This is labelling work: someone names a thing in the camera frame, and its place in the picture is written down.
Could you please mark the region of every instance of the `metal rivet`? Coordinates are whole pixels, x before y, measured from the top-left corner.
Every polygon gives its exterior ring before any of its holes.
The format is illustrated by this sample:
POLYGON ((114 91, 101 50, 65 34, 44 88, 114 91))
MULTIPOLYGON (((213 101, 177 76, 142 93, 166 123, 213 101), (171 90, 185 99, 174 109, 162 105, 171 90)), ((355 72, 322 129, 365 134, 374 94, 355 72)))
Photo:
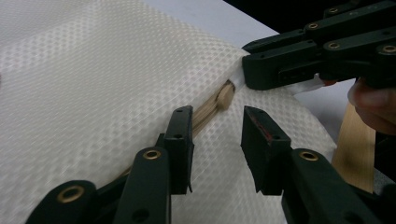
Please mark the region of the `metal rivet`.
POLYGON ((317 23, 311 23, 311 24, 309 24, 308 25, 308 27, 310 28, 310 29, 316 29, 316 28, 318 28, 318 24, 317 23))
POLYGON ((317 161, 319 159, 319 157, 316 154, 308 151, 302 151, 300 152, 299 155, 301 158, 307 161, 317 161))
POLYGON ((386 53, 393 53, 396 52, 396 46, 393 45, 386 45, 384 48, 382 48, 382 51, 386 53))
POLYGON ((161 157, 161 152, 159 150, 149 150, 143 154, 143 157, 147 160, 156 160, 161 157))
POLYGON ((338 49, 338 48, 340 48, 340 45, 332 42, 328 45, 328 47, 329 47, 329 49, 338 49))
POLYGON ((329 9, 329 12, 331 12, 331 13, 334 13, 334 12, 337 12, 337 11, 338 11, 338 8, 336 8, 336 7, 332 7, 332 8, 329 9))
POLYGON ((74 185, 62 190, 56 199, 60 203, 71 203, 81 197, 82 194, 84 194, 84 188, 79 185, 74 185))

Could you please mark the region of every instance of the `white textured cloth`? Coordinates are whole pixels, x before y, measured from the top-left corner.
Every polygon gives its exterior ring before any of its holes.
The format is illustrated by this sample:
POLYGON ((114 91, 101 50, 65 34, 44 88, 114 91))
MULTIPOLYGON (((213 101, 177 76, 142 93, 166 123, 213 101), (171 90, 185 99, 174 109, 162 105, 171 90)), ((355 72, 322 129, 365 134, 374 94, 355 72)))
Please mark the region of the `white textured cloth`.
MULTIPOLYGON (((98 188, 155 144, 174 109, 198 108, 247 53, 138 0, 0 3, 0 223, 23 223, 54 187, 98 188)), ((242 88, 194 139, 193 194, 173 223, 283 223, 256 194, 240 148, 244 105, 330 158, 319 122, 285 89, 242 88)))

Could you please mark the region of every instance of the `human hand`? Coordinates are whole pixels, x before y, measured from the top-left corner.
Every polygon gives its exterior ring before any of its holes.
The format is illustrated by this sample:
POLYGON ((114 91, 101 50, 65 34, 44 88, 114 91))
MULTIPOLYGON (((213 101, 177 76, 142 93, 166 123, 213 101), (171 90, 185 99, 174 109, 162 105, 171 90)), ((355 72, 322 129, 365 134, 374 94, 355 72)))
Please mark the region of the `human hand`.
POLYGON ((361 78, 347 97, 364 123, 380 133, 396 135, 396 88, 373 89, 361 78))

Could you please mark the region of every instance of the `white mesh fabric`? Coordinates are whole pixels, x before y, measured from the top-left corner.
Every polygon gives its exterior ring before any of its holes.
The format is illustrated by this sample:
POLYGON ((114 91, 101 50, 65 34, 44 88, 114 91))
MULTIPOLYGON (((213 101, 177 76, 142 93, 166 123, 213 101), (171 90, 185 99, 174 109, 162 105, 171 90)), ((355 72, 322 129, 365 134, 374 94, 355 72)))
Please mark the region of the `white mesh fabric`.
MULTIPOLYGON (((0 27, 2 224, 23 223, 65 181, 112 180, 174 109, 198 108, 246 55, 137 0, 8 1, 0 27)), ((332 152, 287 91, 242 89, 194 139, 194 193, 174 197, 174 223, 282 222, 278 198, 254 192, 239 146, 243 105, 267 110, 294 147, 332 152)))

